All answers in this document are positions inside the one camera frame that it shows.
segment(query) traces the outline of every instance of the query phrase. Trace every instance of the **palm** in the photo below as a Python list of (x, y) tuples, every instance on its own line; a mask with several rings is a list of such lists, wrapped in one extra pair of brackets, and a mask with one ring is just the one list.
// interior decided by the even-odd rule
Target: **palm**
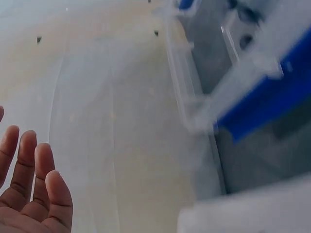
[[(0, 108), (0, 121), (4, 110)], [(19, 129), (10, 126), (0, 142), (0, 188), (18, 142)], [(33, 200), (30, 201), (35, 174)], [(69, 233), (72, 223), (70, 192), (55, 171), (49, 144), (37, 145), (34, 131), (20, 139), (10, 187), (0, 196), (0, 232)]]

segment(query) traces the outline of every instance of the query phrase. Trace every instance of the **clear plastic container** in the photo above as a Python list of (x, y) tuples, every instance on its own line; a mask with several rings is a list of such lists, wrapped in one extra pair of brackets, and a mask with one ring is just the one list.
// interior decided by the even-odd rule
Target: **clear plastic container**
[[(203, 95), (200, 91), (200, 77), (191, 54), (196, 43), (187, 41), (179, 23), (182, 17), (178, 19), (176, 14), (172, 14), (172, 10), (168, 10), (168, 58), (181, 119), (186, 128), (194, 133), (213, 133), (217, 120), (256, 88), (265, 76), (281, 78), (283, 71), (279, 61), (310, 27), (310, 8), (308, 0), (283, 0), (282, 4), (277, 4), (264, 26), (257, 31), (254, 44), (245, 53), (241, 52), (241, 56), (233, 53), (238, 62), (221, 78), (209, 95)], [(232, 43), (232, 38), (228, 37), (227, 42)]]

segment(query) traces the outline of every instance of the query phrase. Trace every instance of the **white surface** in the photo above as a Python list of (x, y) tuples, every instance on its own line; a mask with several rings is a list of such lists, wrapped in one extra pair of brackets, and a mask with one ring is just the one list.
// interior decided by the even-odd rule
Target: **white surface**
[[(195, 171), (207, 158), (214, 171), (208, 138), (178, 121), (161, 6), (32, 0), (2, 15), (0, 133), (17, 124), (51, 143), (73, 232), (175, 232)], [(200, 185), (218, 195), (218, 184)]]
[(179, 233), (308, 233), (311, 177), (202, 202), (181, 211)]

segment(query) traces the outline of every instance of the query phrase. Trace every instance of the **white object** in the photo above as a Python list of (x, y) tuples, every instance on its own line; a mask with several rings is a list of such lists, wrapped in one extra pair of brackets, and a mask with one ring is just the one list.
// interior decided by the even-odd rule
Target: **white object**
[(178, 233), (309, 233), (311, 176), (213, 201), (179, 214)]

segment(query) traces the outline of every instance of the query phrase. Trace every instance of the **beige floor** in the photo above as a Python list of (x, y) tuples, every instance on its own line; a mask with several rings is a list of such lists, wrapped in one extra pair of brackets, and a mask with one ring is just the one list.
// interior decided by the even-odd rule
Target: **beige floor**
[(210, 148), (180, 124), (153, 14), (161, 6), (69, 5), (1, 44), (0, 130), (19, 124), (50, 141), (74, 199), (73, 232), (173, 233), (195, 200), (192, 175)]

